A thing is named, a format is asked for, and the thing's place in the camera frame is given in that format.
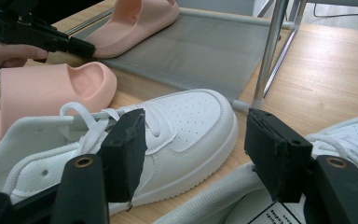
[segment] metal rod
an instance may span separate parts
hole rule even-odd
[[[278,38],[281,32],[284,13],[286,11],[288,0],[277,0],[274,13],[269,27],[267,45],[264,50],[263,61],[261,63],[260,74],[258,76],[255,96],[252,101],[252,106],[259,108],[263,102],[264,89],[269,81],[269,69],[272,65],[272,59],[277,46]]]
[[[266,4],[264,4],[264,6],[262,7],[262,10],[258,13],[257,17],[264,17],[264,15],[266,15],[266,12],[269,10],[273,3],[274,0],[268,0]]]
[[[271,86],[272,80],[275,78],[275,75],[278,73],[279,68],[281,67],[282,61],[284,56],[287,53],[287,50],[289,50],[290,45],[292,44],[293,40],[295,39],[295,36],[298,32],[298,29],[300,28],[300,24],[304,15],[305,6],[307,4],[307,0],[300,0],[300,4],[296,4],[296,7],[298,7],[296,11],[295,21],[294,21],[294,29],[292,33],[290,34],[289,38],[284,44],[284,47],[282,49],[281,54],[279,55],[279,58],[277,62],[275,63],[274,67],[271,70],[271,73],[269,74],[268,83],[264,89],[263,97],[266,97],[267,92],[269,91],[269,87]]]
[[[292,4],[292,10],[290,10],[289,21],[294,21],[298,12],[298,5],[300,0],[294,0]]]
[[[110,9],[106,10],[105,12],[103,12],[101,14],[98,14],[95,17],[93,17],[93,18],[91,18],[91,19],[89,19],[87,21],[84,21],[84,22],[78,24],[77,26],[65,31],[64,33],[67,34],[67,35],[72,35],[72,34],[76,33],[77,31],[79,31],[79,30],[81,30],[81,29],[93,24],[94,22],[99,21],[99,20],[109,16],[112,13],[112,10],[113,9],[110,8]]]
[[[203,11],[203,10],[198,10],[198,9],[193,9],[193,8],[181,7],[179,9],[179,13],[188,15],[188,16],[194,16],[194,17],[217,19],[217,20],[222,20],[222,21],[236,21],[236,22],[248,23],[248,24],[258,25],[258,26],[270,27],[270,25],[271,25],[271,21],[268,19],[264,19],[264,18],[242,16],[242,15],[228,14],[228,13],[222,13],[222,12]],[[284,28],[284,29],[291,29],[292,27],[293,27],[292,21],[284,22],[282,24],[282,28]]]

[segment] white label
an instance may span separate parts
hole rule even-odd
[[[252,224],[298,224],[299,222],[289,209],[281,203],[275,203],[250,223]]]

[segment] black tool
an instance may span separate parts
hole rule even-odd
[[[32,15],[37,0],[0,0],[0,42],[26,44],[50,52],[62,51],[91,58],[95,47],[70,37]]]
[[[272,114],[250,109],[245,151],[271,198],[298,203],[307,223],[358,223],[358,168],[334,156],[310,156],[312,144]]]
[[[143,109],[124,114],[120,120],[133,120],[131,124],[118,122],[103,140],[98,155],[103,159],[103,172],[109,202],[129,203],[139,185],[144,169],[145,112]]]

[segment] shoe tongue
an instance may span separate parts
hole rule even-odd
[[[153,102],[124,106],[118,111],[122,111],[124,114],[137,108],[143,108],[145,110],[146,155],[150,155],[159,151],[173,140],[176,136],[176,128],[168,111]]]

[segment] black clamp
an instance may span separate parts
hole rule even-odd
[[[91,43],[59,32],[34,17],[31,11],[36,6],[37,0],[0,0],[0,42],[32,45],[50,52],[58,50],[83,58],[92,57],[95,47]]]
[[[271,198],[298,203],[307,223],[358,223],[358,168],[335,156],[310,155],[312,144],[272,114],[250,109],[245,151]]]

